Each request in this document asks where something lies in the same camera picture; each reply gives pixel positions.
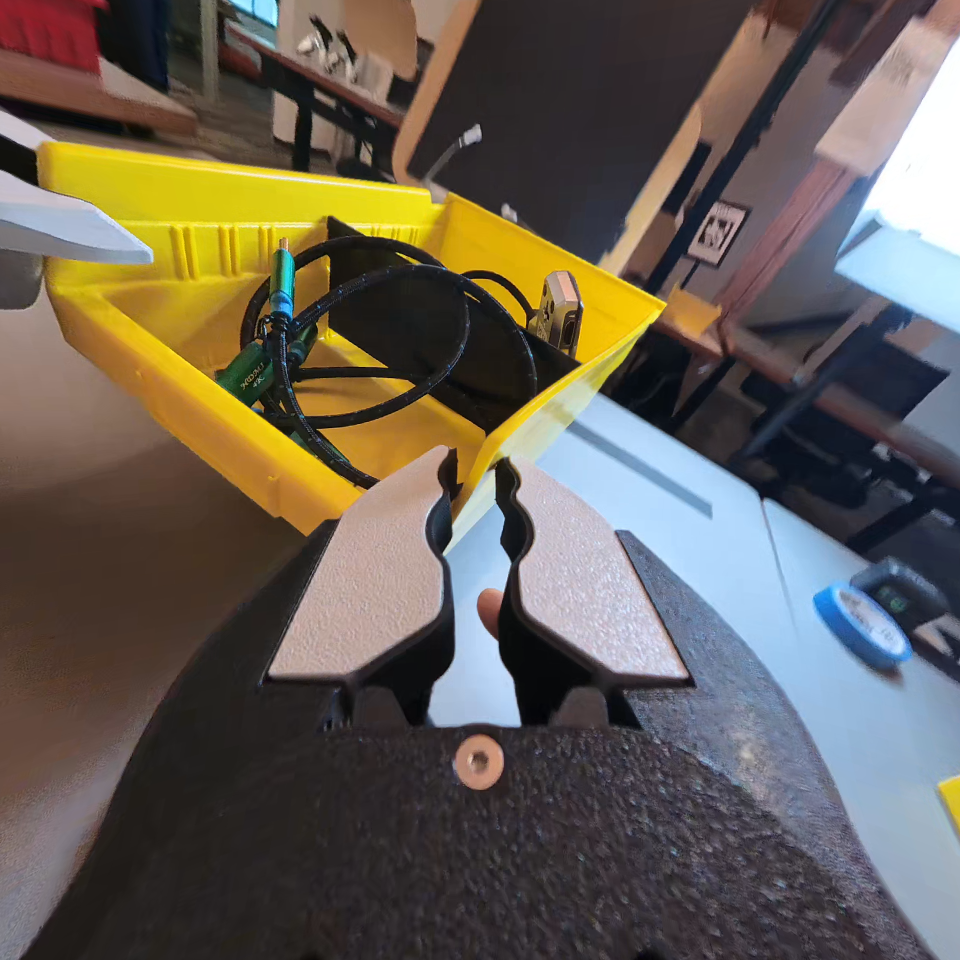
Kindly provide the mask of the yellow plastic bin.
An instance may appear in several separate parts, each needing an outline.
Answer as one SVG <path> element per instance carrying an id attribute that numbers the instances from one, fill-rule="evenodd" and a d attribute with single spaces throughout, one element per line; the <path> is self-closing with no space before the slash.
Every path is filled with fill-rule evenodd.
<path id="1" fill-rule="evenodd" d="M 268 514 L 312 533 L 338 518 L 363 491 L 337 476 L 289 435 L 214 382 L 242 349 L 250 301 L 265 286 L 282 238 L 297 259 L 329 238 L 366 235 L 415 246 L 452 273 L 495 272 L 534 305 L 548 274 L 570 271 L 583 301 L 574 359 L 580 366 L 538 390 L 486 434 L 431 395 L 364 424 L 346 414 L 388 402 L 434 372 L 384 366 L 317 322 L 306 369 L 383 367 L 408 379 L 316 379 L 294 388 L 304 414 L 364 474 L 386 478 L 437 446 L 458 452 L 462 491 L 454 501 L 459 538 L 494 500 L 496 462 L 536 459 L 583 412 L 665 306 L 630 283 L 456 196 L 432 202 L 424 189 L 294 174 L 72 144 L 39 152 L 40 184 L 90 202 L 149 246 L 147 266 L 54 259 L 46 282 L 65 341 L 149 412 L 155 421 Z M 483 287 L 486 313 L 517 336 L 521 306 Z"/>

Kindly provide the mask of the wooden side table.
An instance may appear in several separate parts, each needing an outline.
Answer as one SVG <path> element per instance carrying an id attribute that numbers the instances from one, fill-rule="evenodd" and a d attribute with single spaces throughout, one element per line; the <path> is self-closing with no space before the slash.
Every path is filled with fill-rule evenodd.
<path id="1" fill-rule="evenodd" d="M 115 64 L 99 59 L 88 73 L 27 54 L 1 51 L 1 96 L 5 100 L 193 137 L 196 113 Z"/>

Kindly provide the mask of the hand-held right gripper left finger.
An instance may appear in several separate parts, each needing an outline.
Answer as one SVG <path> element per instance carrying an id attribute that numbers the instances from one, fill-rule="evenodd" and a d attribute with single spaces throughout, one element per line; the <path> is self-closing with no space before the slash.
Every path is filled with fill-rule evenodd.
<path id="1" fill-rule="evenodd" d="M 269 665 L 278 682 L 334 682 L 359 688 L 409 652 L 437 639 L 439 664 L 453 654 L 451 499 L 458 456 L 438 445 L 364 492 L 340 517 Z"/>

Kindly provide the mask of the black metal frame bar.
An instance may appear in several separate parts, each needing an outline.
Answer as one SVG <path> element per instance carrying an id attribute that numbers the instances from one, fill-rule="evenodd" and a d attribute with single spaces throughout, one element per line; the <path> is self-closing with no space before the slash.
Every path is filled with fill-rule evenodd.
<path id="1" fill-rule="evenodd" d="M 674 238 L 651 270 L 643 286 L 647 293 L 659 294 L 678 262 L 688 253 L 700 226 L 714 204 L 721 199 L 727 185 L 738 172 L 747 155 L 759 144 L 786 93 L 796 82 L 844 4 L 844 1 L 822 1 L 811 13 L 784 60 L 777 67 L 740 127 L 728 151 L 702 186 L 698 198 L 685 214 Z"/>

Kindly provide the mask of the blue hanging jacket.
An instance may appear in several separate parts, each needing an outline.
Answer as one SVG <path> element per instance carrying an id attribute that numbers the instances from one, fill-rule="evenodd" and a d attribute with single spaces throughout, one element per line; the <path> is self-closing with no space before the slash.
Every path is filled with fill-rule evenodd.
<path id="1" fill-rule="evenodd" d="M 101 55 L 149 87 L 167 93 L 168 1 L 108 1 L 97 14 Z"/>

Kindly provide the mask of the white paper sign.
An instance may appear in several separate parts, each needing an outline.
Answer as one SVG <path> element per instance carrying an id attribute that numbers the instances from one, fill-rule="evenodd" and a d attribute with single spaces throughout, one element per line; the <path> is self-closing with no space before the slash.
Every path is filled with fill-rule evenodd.
<path id="1" fill-rule="evenodd" d="M 858 177 L 889 160 L 954 46 L 926 20 L 913 18 L 873 66 L 814 149 Z"/>

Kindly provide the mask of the black and white marker tag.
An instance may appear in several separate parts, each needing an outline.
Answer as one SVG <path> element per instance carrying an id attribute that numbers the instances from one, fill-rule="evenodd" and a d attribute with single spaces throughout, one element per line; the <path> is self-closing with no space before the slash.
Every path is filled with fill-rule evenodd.
<path id="1" fill-rule="evenodd" d="M 698 225 L 685 251 L 685 258 L 718 270 L 752 213 L 753 209 L 748 205 L 725 198 L 714 201 Z"/>

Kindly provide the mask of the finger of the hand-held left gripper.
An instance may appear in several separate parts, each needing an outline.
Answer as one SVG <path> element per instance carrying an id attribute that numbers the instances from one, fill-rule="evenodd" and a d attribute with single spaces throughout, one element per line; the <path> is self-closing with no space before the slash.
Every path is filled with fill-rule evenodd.
<path id="1" fill-rule="evenodd" d="M 95 205 L 1 173 L 1 248 L 106 265 L 150 265 L 154 254 Z"/>
<path id="2" fill-rule="evenodd" d="M 39 178 L 38 151 L 53 137 L 31 126 L 14 114 L 1 111 L 1 171 L 18 180 L 37 185 Z"/>

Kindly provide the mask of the black board with wooden rim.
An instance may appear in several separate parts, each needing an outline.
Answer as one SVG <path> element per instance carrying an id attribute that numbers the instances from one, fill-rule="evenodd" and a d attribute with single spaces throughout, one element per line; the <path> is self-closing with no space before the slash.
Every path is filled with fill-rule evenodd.
<path id="1" fill-rule="evenodd" d="M 455 2 L 393 147 L 416 185 L 479 125 L 440 186 L 598 263 L 754 2 Z"/>

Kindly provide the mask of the blue tape roll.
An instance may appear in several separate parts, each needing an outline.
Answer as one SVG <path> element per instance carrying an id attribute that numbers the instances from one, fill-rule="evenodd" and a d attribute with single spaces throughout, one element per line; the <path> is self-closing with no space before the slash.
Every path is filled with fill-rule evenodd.
<path id="1" fill-rule="evenodd" d="M 877 671 L 898 671 L 913 656 L 912 644 L 894 617 L 864 591 L 834 582 L 813 597 L 825 627 L 846 649 Z"/>

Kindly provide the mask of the yellow plastic bracket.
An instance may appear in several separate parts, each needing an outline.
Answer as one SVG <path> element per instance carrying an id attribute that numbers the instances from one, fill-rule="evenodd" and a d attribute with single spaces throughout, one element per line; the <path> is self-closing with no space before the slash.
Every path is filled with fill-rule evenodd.
<path id="1" fill-rule="evenodd" d="M 698 340 L 722 314 L 721 306 L 703 300 L 677 284 L 667 296 L 665 307 L 658 320 L 682 337 Z"/>

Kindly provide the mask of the black digital timer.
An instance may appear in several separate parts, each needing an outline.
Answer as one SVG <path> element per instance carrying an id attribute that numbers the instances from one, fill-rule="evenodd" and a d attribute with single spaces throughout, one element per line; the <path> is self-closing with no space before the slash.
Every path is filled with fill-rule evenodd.
<path id="1" fill-rule="evenodd" d="M 852 576 L 849 584 L 882 607 L 907 636 L 952 611 L 936 584 L 895 557 L 872 563 Z"/>

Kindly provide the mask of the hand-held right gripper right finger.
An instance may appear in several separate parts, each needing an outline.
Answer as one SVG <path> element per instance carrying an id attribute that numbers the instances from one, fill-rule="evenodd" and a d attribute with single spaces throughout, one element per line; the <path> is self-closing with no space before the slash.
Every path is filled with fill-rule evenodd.
<path id="1" fill-rule="evenodd" d="M 495 468 L 510 561 L 501 659 L 519 689 L 685 687 L 690 670 L 618 533 L 523 458 Z"/>

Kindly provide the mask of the white tethered peg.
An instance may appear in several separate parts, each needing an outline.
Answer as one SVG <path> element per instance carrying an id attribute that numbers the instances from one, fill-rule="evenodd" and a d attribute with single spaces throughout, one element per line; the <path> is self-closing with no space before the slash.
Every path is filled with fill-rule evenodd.
<path id="1" fill-rule="evenodd" d="M 426 184 L 433 184 L 437 182 L 438 175 L 445 170 L 445 168 L 450 164 L 450 162 L 468 147 L 477 145 L 482 142 L 483 131 L 480 124 L 474 124 L 467 130 L 465 130 L 459 137 L 450 144 L 443 153 L 437 158 L 437 160 L 429 167 L 427 172 L 423 175 L 422 180 Z"/>

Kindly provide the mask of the red plastic bin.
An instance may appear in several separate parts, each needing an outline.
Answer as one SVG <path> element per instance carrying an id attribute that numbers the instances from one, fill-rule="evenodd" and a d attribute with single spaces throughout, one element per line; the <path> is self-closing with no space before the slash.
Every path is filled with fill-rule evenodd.
<path id="1" fill-rule="evenodd" d="M 97 13 L 106 1 L 2 1 L 2 49 L 99 75 Z"/>

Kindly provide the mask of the background wooden desk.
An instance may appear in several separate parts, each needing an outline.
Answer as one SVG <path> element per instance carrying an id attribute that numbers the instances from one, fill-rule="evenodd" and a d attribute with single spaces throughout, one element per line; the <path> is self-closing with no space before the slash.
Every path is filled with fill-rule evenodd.
<path id="1" fill-rule="evenodd" d="M 362 173 L 367 179 L 393 182 L 392 157 L 404 115 L 375 100 L 354 84 L 333 78 L 303 58 L 279 51 L 234 21 L 226 33 L 260 56 L 263 86 L 295 105 L 290 146 L 292 170 L 310 170 L 314 118 L 318 117 L 354 140 L 354 156 L 338 164 L 342 175 Z"/>

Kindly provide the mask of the silver HDMI switch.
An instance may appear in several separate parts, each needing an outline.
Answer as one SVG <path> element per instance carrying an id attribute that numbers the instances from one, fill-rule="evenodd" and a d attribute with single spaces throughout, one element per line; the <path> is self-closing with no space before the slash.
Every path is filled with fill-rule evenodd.
<path id="1" fill-rule="evenodd" d="M 499 273 L 491 270 L 469 270 L 464 276 L 472 282 L 492 283 L 507 291 L 524 313 L 527 332 L 570 359 L 576 359 L 584 302 L 571 271 L 555 270 L 547 274 L 536 307 L 519 286 Z"/>

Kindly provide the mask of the bright white panel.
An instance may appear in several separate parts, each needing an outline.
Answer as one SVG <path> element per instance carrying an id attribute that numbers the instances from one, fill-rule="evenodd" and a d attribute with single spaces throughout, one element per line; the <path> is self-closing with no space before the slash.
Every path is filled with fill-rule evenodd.
<path id="1" fill-rule="evenodd" d="M 838 247 L 835 272 L 959 331 L 958 2 L 919 19 L 954 39 L 940 71 Z"/>

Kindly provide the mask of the black bin divider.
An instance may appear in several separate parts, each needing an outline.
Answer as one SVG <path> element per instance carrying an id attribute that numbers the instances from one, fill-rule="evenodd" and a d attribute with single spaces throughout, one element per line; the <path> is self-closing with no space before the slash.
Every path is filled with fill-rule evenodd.
<path id="1" fill-rule="evenodd" d="M 452 286 L 413 277 L 354 294 L 334 307 L 329 327 L 384 366 L 415 379 L 440 370 L 459 341 L 464 299 Z M 516 336 L 469 301 L 469 336 L 450 375 L 431 396 L 486 434 L 529 402 L 529 363 L 520 338 L 530 348 L 539 392 L 574 372 L 580 364 L 518 326 Z"/>

